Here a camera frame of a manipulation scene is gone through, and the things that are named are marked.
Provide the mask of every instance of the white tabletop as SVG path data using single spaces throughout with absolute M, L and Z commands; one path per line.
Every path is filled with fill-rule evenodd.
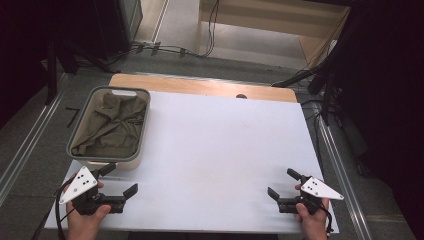
M 99 179 L 107 195 L 122 195 L 134 183 L 139 192 L 102 228 L 300 232 L 293 215 L 279 213 L 267 195 L 268 186 L 281 197 L 299 195 L 287 168 L 322 179 L 300 104 L 150 93 L 140 166 Z M 73 161 L 65 179 L 80 167 Z M 45 227 L 56 228 L 54 210 Z

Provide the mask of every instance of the green cloth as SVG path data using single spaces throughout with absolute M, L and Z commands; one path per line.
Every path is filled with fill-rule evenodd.
M 138 148 L 147 103 L 137 96 L 106 93 L 95 109 L 72 154 L 85 157 L 128 158 Z

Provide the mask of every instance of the hand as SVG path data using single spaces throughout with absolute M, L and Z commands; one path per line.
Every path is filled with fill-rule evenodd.
M 300 185 L 295 186 L 296 190 L 300 190 Z M 323 198 L 322 204 L 325 209 L 328 209 L 329 199 Z M 327 232 L 325 221 L 327 213 L 319 209 L 314 215 L 310 215 L 308 209 L 302 203 L 296 204 L 296 209 L 299 214 L 296 214 L 296 220 L 302 224 L 302 232 L 306 240 L 326 240 Z
M 98 187 L 102 188 L 103 183 L 99 182 Z M 74 207 L 72 201 L 66 204 L 66 212 L 69 213 Z M 73 211 L 68 215 L 68 240 L 94 240 L 99 231 L 100 222 L 110 212 L 111 206 L 102 205 L 97 211 L 90 216 L 80 215 L 77 211 Z

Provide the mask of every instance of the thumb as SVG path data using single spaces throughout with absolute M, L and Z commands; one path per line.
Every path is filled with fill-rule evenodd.
M 102 205 L 102 206 L 100 206 L 97 209 L 97 211 L 94 213 L 94 217 L 96 218 L 96 220 L 98 220 L 100 222 L 110 212 L 111 208 L 112 207 L 110 205 Z
M 303 203 L 296 204 L 296 209 L 302 219 L 309 217 L 308 209 L 305 207 L 305 205 L 303 205 Z

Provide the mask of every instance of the white mounting bracket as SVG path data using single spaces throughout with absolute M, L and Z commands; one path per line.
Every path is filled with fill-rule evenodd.
M 309 178 L 309 180 L 302 185 L 301 190 L 315 197 L 337 200 L 344 199 L 343 195 L 336 192 L 334 189 L 330 188 L 325 183 L 314 177 Z
M 59 203 L 65 204 L 95 186 L 97 186 L 96 178 L 87 167 L 83 166 L 75 176 L 71 185 L 69 185 L 68 190 L 63 194 Z

